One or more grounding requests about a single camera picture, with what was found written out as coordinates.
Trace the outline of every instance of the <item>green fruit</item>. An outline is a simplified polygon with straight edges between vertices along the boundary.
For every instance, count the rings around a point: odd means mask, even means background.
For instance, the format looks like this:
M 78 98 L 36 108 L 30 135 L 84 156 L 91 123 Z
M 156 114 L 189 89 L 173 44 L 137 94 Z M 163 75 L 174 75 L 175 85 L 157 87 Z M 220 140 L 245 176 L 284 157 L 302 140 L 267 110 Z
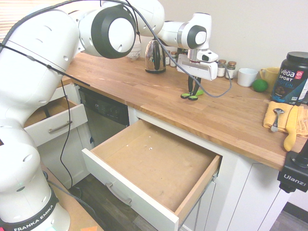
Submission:
M 265 80 L 257 79 L 253 82 L 252 87 L 256 92 L 264 92 L 268 88 L 268 83 Z

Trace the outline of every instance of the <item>window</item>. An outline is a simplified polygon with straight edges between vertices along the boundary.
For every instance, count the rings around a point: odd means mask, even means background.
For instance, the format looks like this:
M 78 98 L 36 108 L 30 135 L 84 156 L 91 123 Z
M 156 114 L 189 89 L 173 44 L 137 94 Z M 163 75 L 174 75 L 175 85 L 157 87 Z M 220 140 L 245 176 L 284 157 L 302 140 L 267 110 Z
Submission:
M 64 0 L 0 0 L 0 42 L 10 28 L 25 17 L 34 7 L 39 5 L 52 6 Z M 62 6 L 59 9 L 69 13 L 74 10 L 98 8 L 99 1 L 81 1 Z

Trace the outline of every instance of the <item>black container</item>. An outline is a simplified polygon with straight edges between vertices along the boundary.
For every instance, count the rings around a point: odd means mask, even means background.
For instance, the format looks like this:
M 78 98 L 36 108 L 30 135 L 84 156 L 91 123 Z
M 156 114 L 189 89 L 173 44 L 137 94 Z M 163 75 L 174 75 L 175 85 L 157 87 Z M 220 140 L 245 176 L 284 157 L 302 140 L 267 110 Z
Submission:
M 300 105 L 308 90 L 308 52 L 289 52 L 282 62 L 271 100 Z

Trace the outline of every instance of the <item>kitchen counter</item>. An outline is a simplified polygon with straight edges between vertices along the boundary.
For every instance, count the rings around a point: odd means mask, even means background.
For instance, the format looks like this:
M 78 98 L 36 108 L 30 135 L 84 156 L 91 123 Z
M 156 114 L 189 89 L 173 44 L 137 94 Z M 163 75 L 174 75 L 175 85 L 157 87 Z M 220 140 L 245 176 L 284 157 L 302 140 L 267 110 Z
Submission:
M 162 74 L 146 73 L 141 58 L 108 60 L 80 53 L 67 74 L 90 84 L 87 88 L 91 90 L 201 138 L 274 169 L 283 167 L 287 134 L 262 126 L 269 93 L 239 86 L 235 79 L 231 90 L 220 98 L 203 94 L 197 101 L 184 100 L 180 95 L 188 92 L 186 74 L 170 66 Z M 229 88 L 225 78 L 202 80 L 201 84 L 214 95 Z M 305 141 L 297 137 L 292 150 L 299 152 Z

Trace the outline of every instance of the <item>drawer handle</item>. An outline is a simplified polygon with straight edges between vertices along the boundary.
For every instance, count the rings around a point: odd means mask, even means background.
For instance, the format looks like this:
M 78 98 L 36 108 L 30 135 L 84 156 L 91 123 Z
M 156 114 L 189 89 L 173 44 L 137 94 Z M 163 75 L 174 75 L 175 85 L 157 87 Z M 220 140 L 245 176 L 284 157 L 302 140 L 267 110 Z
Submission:
M 71 121 L 71 122 L 67 121 L 66 124 L 63 124 L 62 126 L 59 126 L 58 128 L 49 129 L 48 133 L 49 133 L 49 134 L 53 134 L 54 132 L 56 132 L 56 131 L 58 131 L 58 130 L 60 130 L 60 129 L 62 129 L 62 128 L 65 128 L 66 126 L 70 125 L 71 123 L 73 123 L 73 122 L 72 122 L 72 121 Z
M 120 201 L 122 201 L 124 204 L 126 204 L 126 205 L 128 205 L 129 207 L 131 207 L 131 202 L 132 202 L 132 199 L 127 199 L 127 200 L 125 200 L 125 199 L 123 199 L 122 197 L 120 197 L 119 195 L 117 195 L 116 193 L 115 193 L 115 191 L 113 191 L 112 190 L 112 186 L 113 186 L 113 183 L 106 183 L 106 186 L 107 186 L 107 188 L 109 189 L 109 191 L 117 198 L 117 199 L 119 199 Z

